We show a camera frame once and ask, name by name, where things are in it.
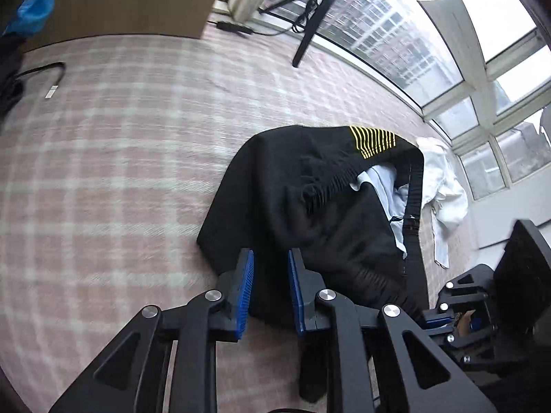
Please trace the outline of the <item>dark folded clothes pile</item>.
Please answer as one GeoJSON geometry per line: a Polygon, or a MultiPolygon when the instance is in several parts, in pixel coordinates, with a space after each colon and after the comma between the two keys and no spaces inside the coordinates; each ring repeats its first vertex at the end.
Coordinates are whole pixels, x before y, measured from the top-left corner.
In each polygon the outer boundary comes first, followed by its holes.
{"type": "Polygon", "coordinates": [[[4,122],[9,111],[21,101],[24,85],[18,74],[22,65],[21,46],[25,39],[15,33],[1,36],[1,122],[4,122]]]}

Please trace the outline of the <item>black tripod stand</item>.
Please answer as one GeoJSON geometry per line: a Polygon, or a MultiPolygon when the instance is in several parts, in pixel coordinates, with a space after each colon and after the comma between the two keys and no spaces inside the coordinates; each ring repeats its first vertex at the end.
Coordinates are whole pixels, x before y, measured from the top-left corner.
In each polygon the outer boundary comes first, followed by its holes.
{"type": "MultiPolygon", "coordinates": [[[[299,0],[280,0],[267,8],[260,8],[258,12],[261,15],[276,16],[274,11],[284,6],[290,5],[299,0]]],[[[310,46],[314,35],[318,32],[319,27],[325,19],[327,13],[332,8],[336,0],[306,0],[302,11],[290,21],[290,26],[283,31],[278,31],[274,34],[266,34],[266,36],[277,36],[281,34],[294,33],[301,34],[302,40],[297,47],[297,50],[292,58],[291,65],[293,68],[298,68],[303,56],[310,46]]]]}

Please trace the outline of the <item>pink plaid mat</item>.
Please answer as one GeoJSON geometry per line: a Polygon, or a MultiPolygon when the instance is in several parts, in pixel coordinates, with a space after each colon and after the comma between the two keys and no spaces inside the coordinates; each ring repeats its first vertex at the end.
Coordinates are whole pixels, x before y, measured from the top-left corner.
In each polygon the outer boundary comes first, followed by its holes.
{"type": "Polygon", "coordinates": [[[140,308],[215,282],[197,247],[240,146],[280,126],[433,135],[408,105],[296,41],[98,36],[25,54],[1,132],[1,365],[45,412],[140,308]]]}

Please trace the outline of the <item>black shorts yellow stripes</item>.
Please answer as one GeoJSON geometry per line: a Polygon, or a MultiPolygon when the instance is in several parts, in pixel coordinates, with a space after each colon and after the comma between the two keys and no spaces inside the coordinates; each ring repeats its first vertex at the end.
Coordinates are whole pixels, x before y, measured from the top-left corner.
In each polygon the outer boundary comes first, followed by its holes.
{"type": "Polygon", "coordinates": [[[288,252],[330,289],[421,322],[429,306],[419,245],[423,155],[396,133],[288,126],[247,140],[223,176],[197,237],[216,273],[255,256],[251,315],[292,324],[288,252]]]}

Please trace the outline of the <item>white crumpled garment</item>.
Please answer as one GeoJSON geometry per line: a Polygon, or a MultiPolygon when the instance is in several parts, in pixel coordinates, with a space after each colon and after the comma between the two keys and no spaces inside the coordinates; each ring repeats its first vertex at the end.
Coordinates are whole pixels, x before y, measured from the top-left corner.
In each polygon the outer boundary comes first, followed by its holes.
{"type": "Polygon", "coordinates": [[[421,208],[430,210],[434,262],[449,268],[448,239],[468,214],[468,196],[446,144],[433,137],[417,137],[416,142],[424,159],[421,208]]]}

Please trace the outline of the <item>large wooden board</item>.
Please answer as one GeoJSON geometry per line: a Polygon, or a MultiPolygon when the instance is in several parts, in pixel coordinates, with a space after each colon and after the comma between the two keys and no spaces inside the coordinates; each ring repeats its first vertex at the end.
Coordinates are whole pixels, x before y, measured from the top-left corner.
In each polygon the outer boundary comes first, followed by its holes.
{"type": "Polygon", "coordinates": [[[55,0],[33,47],[104,34],[199,38],[215,0],[55,0]]]}

